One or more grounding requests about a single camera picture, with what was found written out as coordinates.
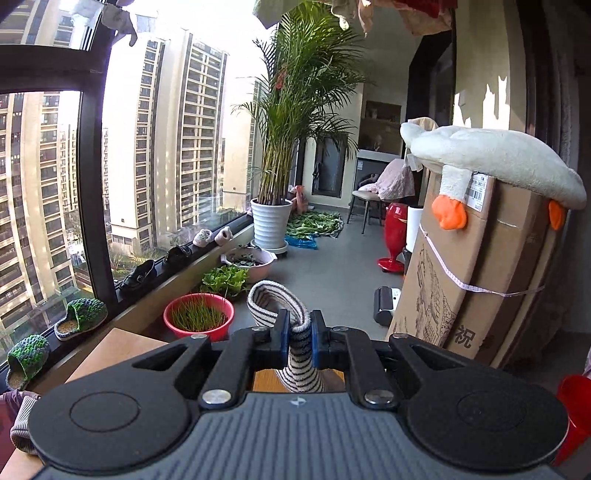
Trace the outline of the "dark red sleeve forearm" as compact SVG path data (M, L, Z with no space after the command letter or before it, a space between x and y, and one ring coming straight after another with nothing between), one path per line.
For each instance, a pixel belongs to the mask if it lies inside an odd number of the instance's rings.
M1 394L0 400L0 462L4 467L8 459L15 450L10 439L10 430L14 425L16 416L20 410L25 398L30 397L34 400L40 396L31 391L9 390Z

